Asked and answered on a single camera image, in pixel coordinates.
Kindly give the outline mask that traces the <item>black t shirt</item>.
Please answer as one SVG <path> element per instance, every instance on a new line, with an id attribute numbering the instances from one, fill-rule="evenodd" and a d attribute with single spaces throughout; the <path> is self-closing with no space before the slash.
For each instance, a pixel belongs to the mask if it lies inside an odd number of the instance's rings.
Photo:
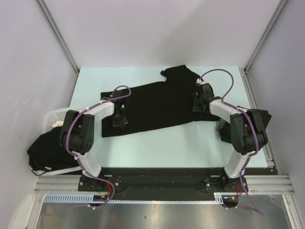
<path id="1" fill-rule="evenodd" d="M 114 137 L 152 131 L 195 121 L 219 121 L 219 117 L 193 112 L 193 93 L 199 75 L 185 65 L 167 68 L 160 72 L 164 82 L 120 89 L 131 92 L 125 109 L 128 124 L 114 128 L 110 118 L 102 120 L 102 137 Z"/>

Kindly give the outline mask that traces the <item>white plastic laundry basket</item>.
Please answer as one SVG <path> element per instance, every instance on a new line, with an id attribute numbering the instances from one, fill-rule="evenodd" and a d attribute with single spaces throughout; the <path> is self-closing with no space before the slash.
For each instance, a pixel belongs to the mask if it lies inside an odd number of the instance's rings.
<path id="1" fill-rule="evenodd" d="M 31 172 L 40 176 L 54 176 L 78 172 L 81 167 L 59 144 L 61 127 L 69 108 L 46 114 L 42 134 L 27 150 Z"/>

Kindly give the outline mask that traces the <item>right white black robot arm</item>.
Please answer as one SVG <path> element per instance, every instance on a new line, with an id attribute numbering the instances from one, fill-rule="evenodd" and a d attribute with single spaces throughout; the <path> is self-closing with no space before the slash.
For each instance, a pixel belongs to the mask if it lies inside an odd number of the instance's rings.
<path id="1" fill-rule="evenodd" d="M 211 85 L 197 80 L 193 94 L 193 111 L 215 115 L 230 124 L 233 152 L 220 179 L 224 191 L 232 191 L 250 161 L 268 142 L 261 114 L 257 109 L 245 110 L 214 96 Z"/>

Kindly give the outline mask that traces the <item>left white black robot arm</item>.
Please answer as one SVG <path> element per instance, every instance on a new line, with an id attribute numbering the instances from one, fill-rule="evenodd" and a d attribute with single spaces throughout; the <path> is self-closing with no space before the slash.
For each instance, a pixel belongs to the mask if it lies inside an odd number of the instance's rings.
<path id="1" fill-rule="evenodd" d="M 66 112 L 59 143 L 78 162 L 82 173 L 90 177 L 88 184 L 96 191 L 104 188 L 105 178 L 99 175 L 102 167 L 96 158 L 99 147 L 94 138 L 101 130 L 102 120 L 107 117 L 112 127 L 125 128 L 128 124 L 125 108 L 130 95 L 131 92 L 115 90 L 91 107 Z"/>

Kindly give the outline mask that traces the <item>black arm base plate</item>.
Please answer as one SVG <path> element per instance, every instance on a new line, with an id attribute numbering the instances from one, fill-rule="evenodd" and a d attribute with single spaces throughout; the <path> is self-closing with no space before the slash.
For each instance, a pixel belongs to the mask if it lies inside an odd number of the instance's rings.
<path id="1" fill-rule="evenodd" d="M 103 168 L 99 180 L 82 175 L 80 192 L 111 193 L 118 201 L 208 201 L 214 193 L 240 195 L 244 177 L 228 179 L 223 168 Z"/>

